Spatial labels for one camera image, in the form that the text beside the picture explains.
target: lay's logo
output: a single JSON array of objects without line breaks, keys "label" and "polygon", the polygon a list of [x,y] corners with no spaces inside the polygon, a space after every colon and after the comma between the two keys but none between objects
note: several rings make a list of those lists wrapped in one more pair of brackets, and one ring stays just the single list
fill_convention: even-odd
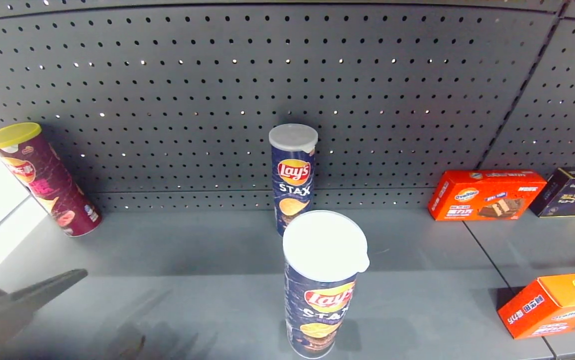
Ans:
[{"label": "lay's logo", "polygon": [[305,301],[320,313],[338,312],[350,302],[353,291],[354,281],[330,289],[308,290]]},{"label": "lay's logo", "polygon": [[468,187],[467,189],[462,189],[459,191],[458,194],[454,196],[454,199],[459,203],[466,203],[475,198],[477,194],[479,194],[479,190],[475,189],[474,187]]},{"label": "lay's logo", "polygon": [[286,183],[296,187],[305,184],[310,178],[310,162],[298,159],[285,159],[278,163],[278,175]]}]

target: stax text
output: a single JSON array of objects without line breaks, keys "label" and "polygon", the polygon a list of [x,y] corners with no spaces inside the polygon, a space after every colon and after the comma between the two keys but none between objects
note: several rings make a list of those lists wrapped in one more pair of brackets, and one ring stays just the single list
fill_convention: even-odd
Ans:
[{"label": "stax text", "polygon": [[295,187],[285,184],[278,184],[278,189],[282,192],[287,192],[290,194],[306,196],[310,194],[310,187]]},{"label": "stax text", "polygon": [[343,319],[345,316],[345,312],[347,312],[348,306],[343,307],[340,310],[340,313],[333,312],[333,313],[326,313],[326,312],[314,312],[308,308],[303,309],[303,317],[304,318],[318,318],[324,321],[338,321]]}]

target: chocolate wafer picture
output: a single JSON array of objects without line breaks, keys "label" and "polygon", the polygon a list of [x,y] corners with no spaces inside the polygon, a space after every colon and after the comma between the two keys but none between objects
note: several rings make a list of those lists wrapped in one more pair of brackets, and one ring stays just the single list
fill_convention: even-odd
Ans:
[{"label": "chocolate wafer picture", "polygon": [[479,210],[478,215],[489,218],[509,218],[523,207],[525,199],[522,198],[502,198],[497,202],[486,205]]}]

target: yellow plastic lid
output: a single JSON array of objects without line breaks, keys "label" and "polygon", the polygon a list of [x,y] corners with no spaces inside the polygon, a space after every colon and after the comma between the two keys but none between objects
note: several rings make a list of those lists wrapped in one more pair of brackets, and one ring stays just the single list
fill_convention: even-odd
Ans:
[{"label": "yellow plastic lid", "polygon": [[41,125],[36,122],[22,122],[0,129],[0,149],[29,141],[41,134]]}]

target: lay's stax can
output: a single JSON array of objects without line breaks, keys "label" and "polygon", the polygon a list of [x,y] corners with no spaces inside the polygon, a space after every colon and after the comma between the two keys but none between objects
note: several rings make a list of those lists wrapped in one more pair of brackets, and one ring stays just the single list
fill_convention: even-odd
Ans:
[{"label": "lay's stax can", "polygon": [[286,123],[270,130],[272,145],[272,188],[276,230],[312,208],[315,178],[315,146],[318,133],[300,123]]},{"label": "lay's stax can", "polygon": [[334,346],[357,273],[370,265],[366,237],[342,214],[309,211],[285,229],[283,254],[287,339],[302,357],[321,358]]},{"label": "lay's stax can", "polygon": [[101,223],[101,214],[43,137],[38,123],[0,129],[0,158],[68,237],[85,235]]}]

